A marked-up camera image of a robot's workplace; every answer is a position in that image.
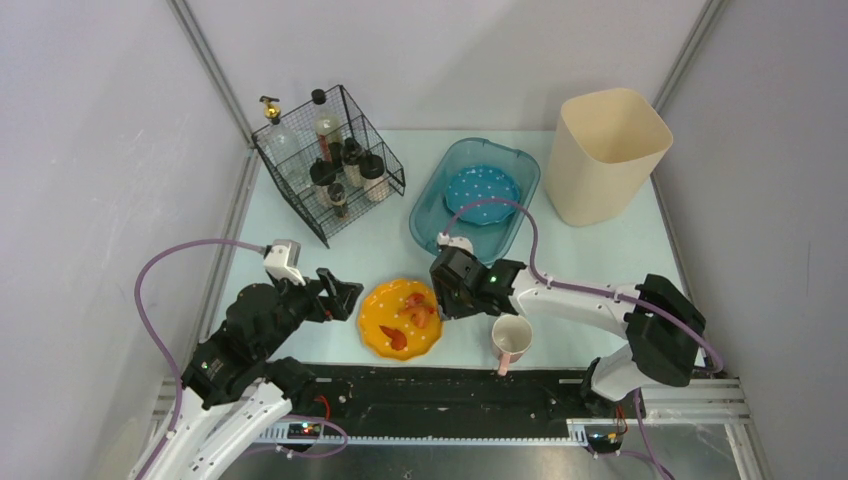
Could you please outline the orange dotted plate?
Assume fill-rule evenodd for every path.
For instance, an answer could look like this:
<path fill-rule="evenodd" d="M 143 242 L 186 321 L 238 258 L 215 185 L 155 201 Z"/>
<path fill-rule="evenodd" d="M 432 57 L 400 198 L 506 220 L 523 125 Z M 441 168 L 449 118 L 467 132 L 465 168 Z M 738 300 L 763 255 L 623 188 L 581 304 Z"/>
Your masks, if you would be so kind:
<path fill-rule="evenodd" d="M 425 329 L 418 329 L 407 317 L 398 312 L 405 306 L 405 300 L 412 293 L 424 294 L 436 309 L 436 316 Z M 379 326 L 386 325 L 402 330 L 408 339 L 405 351 L 393 351 L 387 337 Z M 407 361 L 428 353 L 443 334 L 443 322 L 437 311 L 433 290 L 425 283 L 406 278 L 395 279 L 379 284 L 363 300 L 357 318 L 357 328 L 362 343 L 378 357 L 395 361 Z"/>

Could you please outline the small pepper shaker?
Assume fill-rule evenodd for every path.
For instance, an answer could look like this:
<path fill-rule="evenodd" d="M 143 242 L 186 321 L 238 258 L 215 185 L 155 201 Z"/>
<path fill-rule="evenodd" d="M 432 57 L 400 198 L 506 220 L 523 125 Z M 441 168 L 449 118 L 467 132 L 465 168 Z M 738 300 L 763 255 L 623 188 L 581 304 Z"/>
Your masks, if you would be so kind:
<path fill-rule="evenodd" d="M 345 219 L 349 212 L 345 187 L 339 182 L 334 182 L 327 187 L 327 193 L 332 210 L 336 217 L 339 219 Z"/>

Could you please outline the blue dotted plate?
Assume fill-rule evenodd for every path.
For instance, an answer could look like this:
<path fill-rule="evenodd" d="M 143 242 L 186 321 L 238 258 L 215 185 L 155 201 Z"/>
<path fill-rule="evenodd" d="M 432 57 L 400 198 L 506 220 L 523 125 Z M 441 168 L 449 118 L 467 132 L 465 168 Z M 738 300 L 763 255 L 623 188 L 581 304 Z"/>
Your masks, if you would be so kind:
<path fill-rule="evenodd" d="M 505 199 L 518 203 L 521 190 L 515 180 L 503 170 L 484 164 L 459 170 L 448 181 L 444 190 L 447 209 L 459 219 L 476 226 L 497 224 L 507 220 L 515 211 L 510 203 L 491 202 L 466 209 L 472 203 L 485 199 Z"/>

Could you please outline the white spice jar black lid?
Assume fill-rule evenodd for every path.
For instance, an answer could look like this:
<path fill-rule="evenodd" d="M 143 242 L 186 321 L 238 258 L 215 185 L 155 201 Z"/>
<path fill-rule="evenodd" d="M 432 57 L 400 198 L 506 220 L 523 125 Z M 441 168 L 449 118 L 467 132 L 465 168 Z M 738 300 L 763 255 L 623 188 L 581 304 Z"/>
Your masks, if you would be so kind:
<path fill-rule="evenodd" d="M 316 158 L 309 168 L 309 176 L 317 200 L 329 207 L 331 200 L 328 189 L 336 181 L 336 168 L 328 161 Z"/>

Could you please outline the pink white mug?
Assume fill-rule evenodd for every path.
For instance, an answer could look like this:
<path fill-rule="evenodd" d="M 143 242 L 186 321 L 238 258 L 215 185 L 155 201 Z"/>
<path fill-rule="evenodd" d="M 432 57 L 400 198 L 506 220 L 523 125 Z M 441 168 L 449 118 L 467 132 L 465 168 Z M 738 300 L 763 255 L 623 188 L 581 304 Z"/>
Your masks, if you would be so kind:
<path fill-rule="evenodd" d="M 510 367 L 530 349 L 533 328 L 529 320 L 520 315 L 502 315 L 491 329 L 493 355 L 498 364 L 496 374 L 505 377 Z"/>

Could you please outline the small black cap bottle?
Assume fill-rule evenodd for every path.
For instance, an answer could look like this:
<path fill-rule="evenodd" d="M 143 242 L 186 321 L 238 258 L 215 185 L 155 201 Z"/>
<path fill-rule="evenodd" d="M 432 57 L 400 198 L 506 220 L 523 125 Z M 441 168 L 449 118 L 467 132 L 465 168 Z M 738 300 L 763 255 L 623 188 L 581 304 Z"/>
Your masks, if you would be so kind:
<path fill-rule="evenodd" d="M 342 148 L 343 171 L 347 180 L 355 188 L 361 188 L 363 185 L 359 166 L 363 154 L 364 150 L 355 138 L 348 137 L 344 140 Z"/>

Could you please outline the glass bottle gold pump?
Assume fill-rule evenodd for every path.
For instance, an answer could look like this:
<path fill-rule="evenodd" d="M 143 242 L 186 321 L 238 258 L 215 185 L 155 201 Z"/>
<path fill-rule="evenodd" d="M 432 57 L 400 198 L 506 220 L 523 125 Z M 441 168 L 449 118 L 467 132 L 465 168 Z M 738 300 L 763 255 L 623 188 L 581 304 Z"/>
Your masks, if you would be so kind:
<path fill-rule="evenodd" d="M 296 133 L 282 122 L 278 98 L 262 95 L 259 102 L 263 104 L 264 116 L 269 123 L 267 132 L 262 136 L 263 151 L 272 161 L 275 171 L 297 193 L 302 150 L 299 139 Z"/>

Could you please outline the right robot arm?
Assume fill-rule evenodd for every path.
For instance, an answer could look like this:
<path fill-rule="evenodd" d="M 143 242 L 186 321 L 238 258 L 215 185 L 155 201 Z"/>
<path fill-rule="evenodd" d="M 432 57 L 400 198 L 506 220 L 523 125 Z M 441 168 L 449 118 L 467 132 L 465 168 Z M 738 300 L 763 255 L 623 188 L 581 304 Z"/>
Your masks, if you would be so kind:
<path fill-rule="evenodd" d="M 649 274 L 613 290 L 565 285 L 519 261 L 500 259 L 486 266 L 454 246 L 442 249 L 429 274 L 442 319 L 494 318 L 491 341 L 500 350 L 499 375 L 528 350 L 533 315 L 573 321 L 624 340 L 614 353 L 594 359 L 582 377 L 576 397 L 595 417 L 611 415 L 645 386 L 686 387 L 695 373 L 706 321 L 665 277 Z"/>

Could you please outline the dark sauce bottle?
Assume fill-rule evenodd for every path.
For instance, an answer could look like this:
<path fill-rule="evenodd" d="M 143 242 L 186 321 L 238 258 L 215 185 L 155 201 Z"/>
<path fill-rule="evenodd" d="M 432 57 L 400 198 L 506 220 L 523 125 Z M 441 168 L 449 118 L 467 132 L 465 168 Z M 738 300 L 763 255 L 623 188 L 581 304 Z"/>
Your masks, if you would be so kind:
<path fill-rule="evenodd" d="M 315 89 L 311 92 L 311 100 L 314 105 L 315 118 L 313 128 L 324 156 L 324 160 L 331 162 L 336 169 L 341 166 L 340 154 L 334 151 L 332 144 L 339 145 L 341 139 L 341 120 L 338 115 L 328 106 L 326 91 Z"/>

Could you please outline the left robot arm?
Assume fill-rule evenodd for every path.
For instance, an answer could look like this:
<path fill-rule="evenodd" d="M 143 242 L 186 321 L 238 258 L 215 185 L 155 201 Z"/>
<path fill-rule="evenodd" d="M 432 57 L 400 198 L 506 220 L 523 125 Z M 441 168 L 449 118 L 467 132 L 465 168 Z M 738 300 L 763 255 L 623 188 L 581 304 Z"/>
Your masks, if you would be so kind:
<path fill-rule="evenodd" d="M 237 294 L 178 377 L 167 423 L 130 478 L 217 479 L 313 393 L 315 376 L 304 364 L 271 357 L 305 322 L 348 320 L 363 292 L 326 268 L 316 274 L 302 285 L 272 280 Z"/>

